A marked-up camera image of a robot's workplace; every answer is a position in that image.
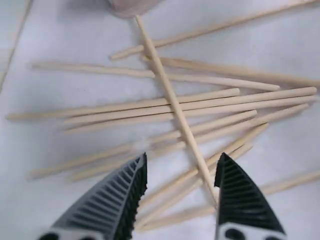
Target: white surface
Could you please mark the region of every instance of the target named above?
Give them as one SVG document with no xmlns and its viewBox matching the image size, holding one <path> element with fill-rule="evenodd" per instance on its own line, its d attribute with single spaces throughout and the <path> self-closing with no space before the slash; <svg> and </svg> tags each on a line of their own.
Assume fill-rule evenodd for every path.
<svg viewBox="0 0 320 240">
<path fill-rule="evenodd" d="M 0 232 L 2 239 L 32 239 L 50 226 L 101 177 L 67 183 L 70 174 L 26 181 L 28 171 L 53 166 L 132 140 L 174 129 L 174 122 L 114 127 L 88 134 L 64 135 L 60 121 L 8 122 L 11 112 L 41 112 L 67 107 L 151 99 L 163 95 L 153 79 L 51 71 L 33 71 L 27 63 L 58 60 L 72 63 L 146 68 L 135 55 L 110 62 L 108 56 L 139 42 L 133 20 L 105 12 L 99 1 L 35 0 L 0 95 Z M 143 16 L 154 39 L 222 23 L 288 3 L 288 0 L 166 1 Z M 319 78 L 320 6 L 294 10 L 159 49 L 161 56 L 247 66 L 271 72 Z M 206 84 L 173 83 L 179 95 L 220 89 Z M 217 117 L 190 119 L 190 123 Z M 239 160 L 262 185 L 320 168 L 320 104 L 302 114 L 273 123 Z M 237 135 L 201 144 L 205 156 Z M 174 152 L 148 165 L 148 189 L 195 164 L 186 151 Z M 268 196 L 289 239 L 317 239 L 319 181 Z M 199 189 L 171 209 L 176 212 L 208 204 Z M 134 239 L 213 239 L 213 216 L 197 218 Z"/>
</svg>

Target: wooden skewer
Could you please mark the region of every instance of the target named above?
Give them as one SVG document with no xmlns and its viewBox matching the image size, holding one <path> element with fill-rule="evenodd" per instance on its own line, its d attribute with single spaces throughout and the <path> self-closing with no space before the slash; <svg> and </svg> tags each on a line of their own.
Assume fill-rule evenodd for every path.
<svg viewBox="0 0 320 240">
<path fill-rule="evenodd" d="M 234 114 L 234 115 L 230 115 L 230 116 L 226 116 L 226 117 L 222 117 L 222 118 L 218 118 L 215 119 L 213 121 L 208 121 L 205 123 L 201 123 L 201 124 L 197 124 L 191 127 L 191 130 L 193 133 L 197 134 L 200 133 L 202 131 L 207 131 L 207 130 L 213 130 L 219 127 L 223 127 L 223 126 L 227 126 L 229 124 L 233 124 L 233 123 L 237 123 L 241 120 L 245 120 L 245 119 L 249 119 L 251 117 L 254 117 L 257 114 L 257 111 L 252 110 L 252 111 L 247 111 L 247 112 L 243 112 L 243 113 L 238 113 L 238 114 Z M 175 130 L 175 131 L 171 131 L 165 134 L 161 134 L 158 136 L 154 136 L 151 137 L 147 140 L 147 142 L 152 146 L 154 144 L 157 143 L 161 143 L 163 141 L 167 141 L 167 140 L 173 140 L 173 139 L 177 139 L 181 137 L 181 132 L 179 130 Z M 59 164 L 57 166 L 53 166 L 53 167 L 48 167 L 45 169 L 39 169 L 39 170 L 35 170 L 33 172 L 30 173 L 30 176 L 32 178 L 42 178 L 51 174 L 55 174 L 55 173 L 60 173 L 62 171 L 66 171 L 70 168 L 74 168 L 77 166 L 81 166 L 81 165 L 85 165 L 85 164 L 89 164 L 93 161 L 96 161 L 98 159 L 104 159 L 104 158 L 109 158 L 115 155 L 119 155 L 119 154 L 128 154 L 128 153 L 135 153 L 135 146 L 138 146 L 139 142 L 131 142 L 131 143 L 126 143 L 111 149 L 108 149 L 106 151 L 97 153 L 97 154 L 93 154 L 93 155 L 88 155 L 88 156 L 84 156 L 84 157 L 80 157 L 80 158 L 76 158 L 70 161 L 67 161 L 66 163 L 62 163 Z M 99 166 L 98 169 L 96 169 L 96 171 L 98 171 L 97 173 L 95 173 L 94 175 L 98 174 L 98 173 L 104 173 L 107 172 L 107 170 L 110 169 L 109 166 Z"/>
<path fill-rule="evenodd" d="M 226 127 L 220 128 L 218 130 L 200 135 L 196 138 L 196 140 L 199 144 L 207 142 L 207 141 L 211 141 L 211 140 L 219 138 L 219 137 L 223 137 L 223 136 L 226 136 L 229 134 L 237 133 L 239 131 L 247 130 L 247 129 L 253 128 L 255 126 L 259 126 L 261 124 L 273 122 L 278 119 L 288 117 L 290 115 L 301 112 L 308 107 L 309 107 L 308 104 L 302 104 L 302 105 L 286 108 L 284 110 L 276 111 L 276 112 L 273 112 L 273 113 L 270 113 L 270 114 L 267 114 L 267 115 L 264 115 L 261 117 L 257 117 L 257 118 L 251 119 L 251 120 L 240 122 L 235 125 L 226 126 Z M 153 151 L 153 154 L 155 156 L 162 156 L 162 155 L 165 155 L 165 154 L 177 151 L 177 150 L 181 150 L 185 147 L 186 147 L 186 143 L 184 141 L 179 141 L 177 143 L 170 144 L 170 145 L 165 146 L 163 148 L 156 149 Z"/>
<path fill-rule="evenodd" d="M 201 75 L 187 75 L 187 74 L 168 74 L 168 78 L 170 80 L 179 81 L 179 82 L 196 82 L 196 83 L 204 83 L 204 84 L 215 84 L 222 86 L 230 86 L 237 88 L 248 88 L 248 89 L 259 89 L 265 91 L 278 91 L 280 90 L 280 86 L 248 81 L 248 80 L 240 80 L 234 78 L 227 77 L 216 77 L 216 76 L 201 76 Z"/>
<path fill-rule="evenodd" d="M 183 111 L 183 113 L 186 117 L 196 117 L 196 116 L 205 116 L 205 115 L 218 114 L 218 113 L 232 113 L 232 112 L 241 112 L 241 111 L 248 111 L 248 110 L 254 110 L 254 109 L 292 106 L 292 105 L 304 104 L 304 103 L 318 101 L 318 100 L 319 98 L 317 96 L 300 96 L 300 97 L 292 97 L 292 98 L 284 98 L 284 99 L 276 99 L 276 100 L 233 104 L 233 105 L 226 105 L 226 106 L 207 107 L 202 109 L 192 109 L 192 110 Z M 103 128 L 107 128 L 111 126 L 161 122 L 161 121 L 172 120 L 174 118 L 175 116 L 173 113 L 161 113 L 156 115 L 137 116 L 137 117 L 115 119 L 110 121 L 93 123 L 90 125 L 72 127 L 72 128 L 66 129 L 64 132 L 68 134 L 83 133 L 88 131 L 97 131 L 97 130 L 101 130 Z"/>
<path fill-rule="evenodd" d="M 220 91 L 212 91 L 195 95 L 178 96 L 180 103 L 191 103 L 196 101 L 211 100 L 218 98 L 227 98 L 238 96 L 240 94 L 239 88 L 230 88 Z M 168 105 L 168 101 L 165 98 L 142 100 L 130 103 L 110 104 L 105 106 L 96 107 L 77 107 L 64 110 L 58 110 L 53 112 L 27 112 L 27 113 L 11 113 L 6 119 L 8 120 L 28 120 L 28 119 L 42 119 L 42 118 L 61 118 L 81 115 L 91 115 L 106 112 L 116 112 L 130 109 L 141 109 L 155 106 Z"/>
<path fill-rule="evenodd" d="M 167 39 L 163 39 L 163 40 L 155 40 L 154 41 L 154 45 L 155 47 L 162 47 L 162 46 L 166 46 L 166 45 L 170 45 L 170 44 L 174 44 L 174 43 L 178 43 L 187 39 L 192 39 L 201 35 L 205 35 L 208 33 L 213 33 L 215 31 L 219 31 L 222 29 L 227 29 L 233 26 L 237 26 L 240 24 L 244 24 L 246 22 L 249 22 L 251 20 L 255 20 L 255 19 L 259 19 L 259 18 L 263 18 L 263 17 L 267 17 L 267 16 L 271 16 L 271 15 L 275 15 L 287 10 L 291 10 L 294 9 L 296 7 L 300 7 L 300 6 L 304 6 L 307 4 L 311 4 L 317 2 L 317 0 L 304 0 L 304 1 L 300 1 L 297 3 L 292 3 L 289 5 L 285 5 L 282 7 L 279 7 L 277 9 L 272 9 L 272 10 L 267 10 L 267 11 L 262 11 L 259 12 L 257 14 L 254 15 L 249 15 L 249 16 L 245 16 L 245 17 L 239 17 L 239 18 L 235 18 L 232 19 L 230 21 L 227 21 L 225 23 L 221 23 L 221 24 L 213 24 L 209 27 L 200 29 L 200 30 L 193 30 L 191 32 L 187 32 L 187 33 L 182 33 L 182 34 L 178 34 L 177 36 L 174 37 L 169 37 Z M 118 59 L 122 59 L 122 58 L 126 58 L 130 55 L 133 54 L 137 54 L 140 52 L 144 51 L 144 46 L 143 45 L 138 45 L 135 47 L 130 47 L 128 49 L 125 49 L 123 51 L 117 52 L 115 54 L 113 54 L 112 56 L 110 56 L 111 60 L 118 60 Z"/>
<path fill-rule="evenodd" d="M 155 74 L 150 70 L 137 70 L 123 67 L 107 67 L 103 65 L 72 64 L 57 61 L 41 61 L 31 63 L 33 69 L 53 70 L 53 71 L 72 71 L 88 74 L 114 74 L 125 75 L 138 78 L 154 78 Z"/>
<path fill-rule="evenodd" d="M 292 177 L 288 180 L 273 182 L 271 184 L 262 186 L 260 189 L 264 194 L 271 195 L 271 194 L 283 192 L 285 190 L 288 190 L 290 188 L 293 188 L 299 185 L 314 182 L 319 179 L 320 179 L 320 170 L 317 170 L 314 172 L 305 173 L 305 174 L 298 175 L 296 177 Z M 173 224 L 179 224 L 194 218 L 211 215 L 214 212 L 215 212 L 215 209 L 211 206 L 191 208 L 191 209 L 184 210 L 181 213 L 149 222 L 139 230 L 140 231 L 154 230 L 157 228 L 161 228 L 161 227 L 165 227 Z"/>
<path fill-rule="evenodd" d="M 198 149 L 197 146 L 197 142 L 194 138 L 193 133 L 191 132 L 191 129 L 187 123 L 187 119 L 183 113 L 183 111 L 180 108 L 179 105 L 179 101 L 176 97 L 176 94 L 174 92 L 173 87 L 171 86 L 171 83 L 167 77 L 167 74 L 164 70 L 164 67 L 161 64 L 161 61 L 159 59 L 158 53 L 156 51 L 156 48 L 151 40 L 151 38 L 148 36 L 147 31 L 145 30 L 144 24 L 140 18 L 140 16 L 136 16 L 135 17 L 136 22 L 140 28 L 141 34 L 143 36 L 144 42 L 145 42 L 145 46 L 148 49 L 148 52 L 151 55 L 151 58 L 153 60 L 154 63 L 154 67 L 159 75 L 160 80 L 162 81 L 163 87 L 166 91 L 167 97 L 169 99 L 170 104 L 172 105 L 172 108 L 174 110 L 174 113 L 177 117 L 177 120 L 181 126 L 181 130 L 183 132 L 183 135 L 186 139 L 186 142 L 188 143 L 188 145 L 190 146 L 196 160 L 199 166 L 199 170 L 202 174 L 203 180 L 206 183 L 211 195 L 212 195 L 212 203 L 213 203 L 213 207 L 217 208 L 217 203 L 215 200 L 215 191 L 214 188 L 212 186 L 211 183 L 211 176 L 210 176 L 210 172 L 209 169 L 207 168 L 206 165 L 206 161 L 202 155 L 202 153 L 200 152 L 200 150 Z"/>
<path fill-rule="evenodd" d="M 155 78 L 155 74 L 151 70 L 137 70 L 120 67 L 106 67 L 96 65 L 85 64 L 70 64 L 62 62 L 38 62 L 32 63 L 34 69 L 41 70 L 56 70 L 56 71 L 73 71 L 73 72 L 85 72 L 92 74 L 114 74 L 125 75 L 131 77 L 141 78 Z M 192 83 L 204 83 L 214 84 L 229 87 L 259 89 L 265 91 L 278 91 L 280 87 L 278 85 L 254 82 L 241 79 L 223 78 L 214 76 L 201 76 L 201 75 L 186 75 L 186 74 L 168 74 L 167 77 L 174 81 L 179 82 L 192 82 Z"/>
<path fill-rule="evenodd" d="M 277 111 L 277 112 L 274 112 L 274 113 L 270 113 L 270 114 L 267 114 L 267 115 L 264 115 L 264 116 L 261 116 L 261 117 L 254 118 L 252 120 L 247 120 L 247 121 L 235 124 L 235 125 L 231 125 L 231 126 L 227 126 L 227 127 L 215 130 L 215 131 L 211 131 L 209 133 L 197 136 L 195 139 L 196 139 L 196 141 L 198 143 L 207 142 L 209 140 L 213 140 L 213 139 L 216 139 L 218 137 L 223 137 L 223 136 L 226 136 L 226 135 L 229 135 L 229 134 L 233 134 L 233 133 L 236 133 L 236 132 L 239 132 L 239 131 L 243 131 L 243 130 L 247 130 L 247 129 L 250 129 L 250 128 L 254 128 L 256 126 L 259 126 L 259 125 L 262 125 L 262 124 L 265 124 L 265 123 L 268 123 L 268 122 L 273 122 L 273 121 L 277 121 L 279 119 L 286 118 L 286 117 L 291 116 L 293 114 L 299 113 L 299 112 L 303 111 L 304 109 L 306 109 L 308 107 L 309 107 L 308 104 L 302 104 L 302 105 L 290 107 L 290 108 L 287 108 L 287 109 L 284 109 L 284 110 L 280 110 L 280 111 Z M 227 152 L 227 153 L 231 152 L 232 150 L 234 150 L 233 148 L 237 144 L 239 144 L 239 142 L 236 142 L 231 147 L 226 148 L 224 150 L 224 152 Z M 171 152 L 174 152 L 174 151 L 177 151 L 177 150 L 181 150 L 181 149 L 183 149 L 185 147 L 186 147 L 186 143 L 184 141 L 179 141 L 177 143 L 170 144 L 168 146 L 164 146 L 162 148 L 155 149 L 152 152 L 152 155 L 154 156 L 154 158 L 156 158 L 156 157 L 160 157 L 160 156 L 163 156 L 165 154 L 168 154 L 168 153 L 171 153 Z M 206 162 L 206 164 L 208 166 L 214 164 L 216 161 L 219 160 L 219 156 L 220 155 L 216 155 L 216 156 L 211 157 Z M 107 168 L 109 170 L 110 167 L 108 167 L 108 165 L 109 164 L 106 164 L 103 167 Z M 85 176 L 86 178 L 88 178 L 88 177 L 93 177 L 94 175 L 97 175 L 97 174 L 101 174 L 104 171 L 102 171 L 100 169 L 100 167 L 97 167 L 95 170 L 93 169 L 90 172 L 91 175 L 89 175 L 89 174 L 87 174 L 85 172 L 80 173 L 80 174 Z M 189 178 L 190 177 L 189 173 L 186 173 L 186 176 L 184 175 L 183 177 Z M 82 178 L 79 178 L 77 176 L 74 176 L 74 178 L 76 178 L 77 180 L 82 179 Z M 178 183 L 175 183 L 175 184 L 178 185 L 178 184 L 180 184 L 179 182 L 180 181 L 183 182 L 184 179 L 181 180 L 181 178 L 179 178 L 177 181 L 178 181 Z"/>
<path fill-rule="evenodd" d="M 220 119 L 221 121 L 221 124 L 224 122 L 224 125 L 228 125 L 228 120 L 224 117 L 224 118 L 221 118 Z M 267 127 L 267 125 L 262 125 L 262 126 L 259 126 L 257 127 L 257 129 L 253 130 L 253 131 L 250 131 L 250 133 L 246 134 L 241 140 L 239 141 L 236 141 L 235 143 L 233 143 L 230 147 L 227 147 L 225 150 L 227 151 L 227 153 L 230 153 L 232 151 L 234 151 L 235 149 L 239 148 L 241 145 L 243 145 L 245 143 L 245 141 L 247 139 L 250 139 L 250 138 L 253 138 L 255 135 L 257 135 L 258 133 L 260 133 L 263 129 L 265 129 Z M 202 128 L 202 126 L 198 125 L 198 126 L 195 126 L 194 128 L 191 127 L 191 130 L 199 130 L 200 131 L 203 131 L 204 129 Z M 154 141 L 157 141 L 157 142 L 162 142 L 164 140 L 168 140 L 168 139 L 173 139 L 173 138 L 178 138 L 178 137 L 181 137 L 181 133 L 180 131 L 173 131 L 172 133 L 169 133 L 169 134 L 164 134 L 164 135 L 161 135 L 159 137 L 156 137 L 156 138 L 152 138 L 150 140 L 151 143 L 154 143 Z M 127 159 L 124 159 L 124 160 L 118 160 L 117 162 L 119 163 L 125 163 L 127 162 L 128 160 Z M 208 163 L 212 162 L 212 157 L 209 158 L 206 163 L 208 165 Z M 87 178 L 91 178 L 91 177 L 94 177 L 96 175 L 99 175 L 99 174 L 103 174 L 103 173 L 106 173 L 108 171 L 110 171 L 111 169 L 114 168 L 114 165 L 113 164 L 105 164 L 105 165 L 102 165 L 102 166 L 98 166 L 98 167 L 94 167 L 94 168 L 91 168 L 90 170 L 84 170 L 84 171 L 80 171 L 80 172 L 77 172 L 75 174 L 73 174 L 71 176 L 71 180 L 72 181 L 79 181 L 79 180 L 83 180 L 83 179 L 87 179 Z M 195 175 L 198 173 L 198 168 L 195 167 L 194 170 L 196 171 L 195 172 Z"/>
<path fill-rule="evenodd" d="M 180 106 L 182 110 L 186 111 L 186 110 L 204 109 L 204 108 L 242 104 L 242 103 L 252 103 L 252 102 L 258 102 L 258 101 L 269 101 L 269 100 L 276 100 L 276 99 L 309 96 L 309 95 L 314 95 L 316 93 L 317 93 L 317 89 L 315 87 L 305 87 L 305 88 L 298 88 L 298 89 L 292 89 L 292 90 L 265 92 L 265 93 L 251 94 L 251 95 L 245 95 L 245 96 L 235 96 L 235 97 L 229 97 L 229 98 L 223 98 L 223 99 L 187 102 L 187 103 L 180 104 Z M 132 109 L 132 110 L 125 110 L 125 111 L 100 113 L 95 115 L 76 116 L 76 117 L 66 119 L 64 123 L 66 124 L 93 123 L 93 122 L 99 122 L 99 121 L 133 118 L 133 117 L 164 114 L 164 113 L 171 113 L 171 112 L 172 112 L 172 109 L 169 105 L 154 106 L 154 107 L 147 107 L 143 109 Z"/>
<path fill-rule="evenodd" d="M 87 179 L 87 178 L 96 176 L 101 173 L 107 173 L 113 169 L 120 168 L 122 165 L 124 165 L 128 161 L 134 159 L 135 157 L 136 157 L 136 155 L 131 155 L 131 156 L 126 157 L 124 159 L 113 161 L 112 163 L 110 163 L 108 165 L 102 165 L 100 167 L 93 167 L 93 168 L 90 168 L 85 171 L 77 172 L 77 173 L 73 174 L 69 179 L 71 182 L 76 182 L 76 181 L 79 181 L 82 179 Z"/>
<path fill-rule="evenodd" d="M 249 151 L 253 145 L 251 143 L 246 143 L 245 145 L 241 146 L 239 149 L 235 150 L 230 154 L 231 158 L 236 160 L 243 154 L 245 154 L 247 151 Z M 134 227 L 136 229 L 140 229 L 145 224 L 147 224 L 150 220 L 158 217 L 159 215 L 163 214 L 165 211 L 167 211 L 169 208 L 171 208 L 173 205 L 180 202 L 183 198 L 185 198 L 188 194 L 193 192 L 195 189 L 202 186 L 204 182 L 201 178 L 198 178 L 192 185 L 188 186 L 185 190 L 179 192 L 177 195 L 174 195 L 168 201 L 164 202 L 164 204 L 161 204 L 157 206 L 154 210 L 147 213 L 146 215 L 142 216 L 140 219 L 136 221 L 134 224 Z"/>
<path fill-rule="evenodd" d="M 214 72 L 216 74 L 230 76 L 233 78 L 250 79 L 255 81 L 263 81 L 266 83 L 285 83 L 301 86 L 320 87 L 320 80 L 309 79 L 305 77 L 298 77 L 281 73 L 261 72 L 255 69 L 247 69 L 245 67 L 219 65 L 177 58 L 161 57 L 160 59 L 163 65 L 170 67 Z M 143 60 L 150 61 L 150 59 L 146 56 L 143 58 Z"/>
<path fill-rule="evenodd" d="M 267 127 L 268 127 L 268 123 L 265 123 L 263 125 L 255 127 L 252 130 L 250 130 L 248 133 L 246 133 L 244 136 L 238 138 L 236 141 L 234 141 L 234 142 L 228 144 L 226 147 L 223 147 L 222 149 L 218 150 L 214 155 L 212 155 L 206 161 L 207 166 L 210 167 L 213 163 L 217 162 L 222 153 L 230 154 L 233 151 L 235 151 L 236 149 L 240 148 L 245 143 L 248 143 L 249 141 L 254 139 L 256 136 L 261 134 Z M 156 199 L 159 199 L 160 197 L 162 197 L 166 193 L 185 184 L 187 181 L 189 181 L 192 177 L 196 176 L 197 174 L 198 174 L 198 168 L 197 167 L 191 168 L 190 170 L 184 172 L 183 174 L 181 174 L 180 176 L 178 176 L 174 180 L 166 183 L 164 186 L 162 186 L 157 191 L 142 198 L 139 202 L 139 207 L 143 208 L 143 207 L 153 203 Z"/>
<path fill-rule="evenodd" d="M 216 210 L 211 206 L 202 206 L 186 209 L 183 210 L 183 212 L 179 212 L 167 217 L 162 217 L 160 219 L 150 221 L 148 224 L 141 227 L 139 229 L 139 232 L 145 232 L 170 225 L 180 224 L 191 219 L 214 214 L 215 212 Z"/>
</svg>

